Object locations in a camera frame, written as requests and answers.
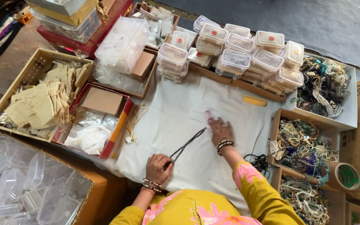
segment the woman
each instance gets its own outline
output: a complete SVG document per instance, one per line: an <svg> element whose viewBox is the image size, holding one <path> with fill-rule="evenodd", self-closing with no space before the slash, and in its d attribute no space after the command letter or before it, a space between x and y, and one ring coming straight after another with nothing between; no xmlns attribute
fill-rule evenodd
<svg viewBox="0 0 360 225"><path fill-rule="evenodd" d="M291 205L280 197L267 180L233 146L232 126L222 118L208 121L212 142L233 168L233 179L246 200L252 218L241 216L226 197L209 191L180 190L155 195L173 168L172 159L153 154L148 159L146 182L136 200L110 225L304 225ZM164 171L163 166L170 163Z"/></svg>

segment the pink floral print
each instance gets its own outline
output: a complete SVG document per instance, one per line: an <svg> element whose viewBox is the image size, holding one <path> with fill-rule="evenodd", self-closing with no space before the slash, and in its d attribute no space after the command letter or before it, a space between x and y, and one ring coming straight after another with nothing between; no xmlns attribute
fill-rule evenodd
<svg viewBox="0 0 360 225"><path fill-rule="evenodd" d="M163 205L166 204L167 201L172 200L176 195L180 194L181 192L183 191L176 191L175 193L164 198L158 204L151 204L151 208L148 209L147 212L145 212L145 216L142 220L142 225L146 225L148 220L150 220L151 222L159 213L161 213L165 209Z"/></svg>
<svg viewBox="0 0 360 225"><path fill-rule="evenodd" d="M258 179L265 179L262 174L248 162L239 164L234 170L234 182L236 183L238 189L241 189L241 181L243 179L246 179L248 183L252 183L254 177Z"/></svg>
<svg viewBox="0 0 360 225"><path fill-rule="evenodd" d="M210 211L198 206L198 215L204 225L261 225L260 222L250 217L229 216L226 210L219 212L215 203L210 204ZM191 217L191 220L195 221L195 225L198 225L195 217Z"/></svg>

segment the white sheet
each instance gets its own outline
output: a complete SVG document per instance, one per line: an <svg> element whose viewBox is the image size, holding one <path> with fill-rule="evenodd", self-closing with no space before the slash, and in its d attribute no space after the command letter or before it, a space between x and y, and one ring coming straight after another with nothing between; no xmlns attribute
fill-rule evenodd
<svg viewBox="0 0 360 225"><path fill-rule="evenodd" d="M96 165L118 176L143 182L148 157L154 153L170 156L183 146L207 126L205 110L232 123L236 147L242 156L267 153L271 120L279 103L268 101L266 107L245 103L243 96L254 94L196 74L188 74L181 84L160 77L155 79L157 82L152 82L143 101L149 110L133 130L138 145L117 143L116 159L87 157ZM125 136L128 136L127 130L119 138L123 140ZM222 156L216 154L211 138L211 131L206 130L190 143L163 186L168 191L200 189L222 194L247 215L247 204L233 182L232 169Z"/></svg>

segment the yellow kurta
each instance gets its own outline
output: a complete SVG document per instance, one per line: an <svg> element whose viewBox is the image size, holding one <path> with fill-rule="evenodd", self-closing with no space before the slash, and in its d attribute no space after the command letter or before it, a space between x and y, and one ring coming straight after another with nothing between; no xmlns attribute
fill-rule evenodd
<svg viewBox="0 0 360 225"><path fill-rule="evenodd" d="M233 180L246 200L251 217L241 216L226 197L210 191L180 190L154 196L147 212L129 206L110 225L304 225L250 163L233 168Z"/></svg>

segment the yellow string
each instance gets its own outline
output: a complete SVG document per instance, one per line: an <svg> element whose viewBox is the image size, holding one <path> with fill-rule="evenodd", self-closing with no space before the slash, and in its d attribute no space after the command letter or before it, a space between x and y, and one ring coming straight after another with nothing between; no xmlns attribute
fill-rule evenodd
<svg viewBox="0 0 360 225"><path fill-rule="evenodd" d="M137 110L138 109L147 109L140 117L138 117L137 115ZM129 123L127 124L127 129L129 130L130 132L130 135L131 135L131 138L132 140L138 144L137 140L136 140L136 137L134 137L134 133L133 133L133 127L137 124L137 122L141 119L141 117L148 111L148 106L147 105L144 105L144 104L141 104L139 106L137 106L137 108L133 111L133 113L130 115L129 117ZM134 122L130 122L132 119L133 119L133 116L136 115L137 117L137 120L134 121Z"/></svg>

